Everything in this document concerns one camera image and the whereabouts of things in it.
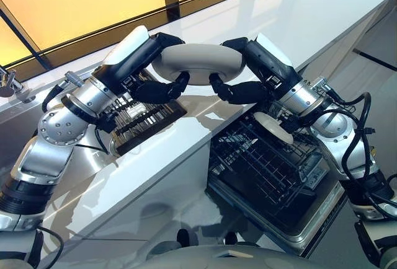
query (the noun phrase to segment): window frame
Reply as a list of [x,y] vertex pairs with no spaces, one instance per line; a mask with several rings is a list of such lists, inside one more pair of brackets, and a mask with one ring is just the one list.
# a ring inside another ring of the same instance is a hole
[[6,69],[15,69],[18,80],[26,81],[70,61],[114,45],[138,25],[143,24],[148,30],[151,30],[222,1],[225,0],[165,0],[165,7],[96,30],[95,32],[87,33],[45,50],[40,50],[19,25],[17,20],[13,18],[6,5],[0,0],[1,17],[32,54],[3,67]]

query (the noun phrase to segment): glossy white surface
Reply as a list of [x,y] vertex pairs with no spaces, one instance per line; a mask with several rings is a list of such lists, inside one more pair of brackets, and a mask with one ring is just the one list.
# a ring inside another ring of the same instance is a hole
[[[340,39],[385,0],[227,0],[152,30],[189,43],[216,43],[263,33],[297,70]],[[100,62],[111,47],[62,66],[49,76]],[[45,76],[29,81],[43,84]],[[257,80],[247,68],[230,84]],[[134,198],[231,123],[250,106],[228,105],[211,87],[189,86],[180,102],[185,117],[87,179],[50,205],[44,226],[79,239]],[[45,251],[57,244],[46,241]]]

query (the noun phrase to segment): open dishwasher door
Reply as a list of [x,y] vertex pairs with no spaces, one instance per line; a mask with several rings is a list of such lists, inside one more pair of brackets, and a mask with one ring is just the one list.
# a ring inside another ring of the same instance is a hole
[[305,130],[287,144],[254,118],[288,113],[258,104],[212,139],[208,186],[284,251],[308,257],[346,201],[317,140]]

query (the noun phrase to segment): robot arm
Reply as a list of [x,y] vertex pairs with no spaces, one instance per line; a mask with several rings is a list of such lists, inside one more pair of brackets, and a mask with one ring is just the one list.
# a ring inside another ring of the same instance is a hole
[[[131,88],[133,75],[165,47],[181,43],[165,33],[150,37],[144,26],[137,27],[81,87],[62,98],[62,105],[41,117],[37,135],[25,145],[0,191],[0,259],[29,258],[47,203],[87,127],[102,121],[105,108]],[[175,84],[163,89],[175,90]]]
[[[345,102],[322,79],[317,87],[327,95],[319,96],[303,83],[288,58],[261,34],[254,41],[235,39],[223,45],[242,53],[271,99],[292,112],[282,128],[291,133],[307,127],[319,139],[324,157],[360,219],[355,229],[364,252],[374,265],[391,268],[391,260],[397,258],[397,196],[370,155],[366,135],[375,130],[364,127],[370,94]],[[337,105],[360,100],[364,100],[364,108],[359,119]]]

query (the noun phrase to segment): dishwasher rack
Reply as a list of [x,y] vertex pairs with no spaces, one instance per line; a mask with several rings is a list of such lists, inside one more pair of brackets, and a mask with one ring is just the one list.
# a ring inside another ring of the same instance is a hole
[[[278,117],[287,113],[275,105],[255,110]],[[258,124],[252,113],[243,115],[213,138],[210,173],[228,180],[239,193],[260,196],[261,204],[276,215],[304,191],[311,170],[307,168],[313,164],[310,156],[321,156],[316,140],[305,130],[293,137],[294,143],[286,144]]]

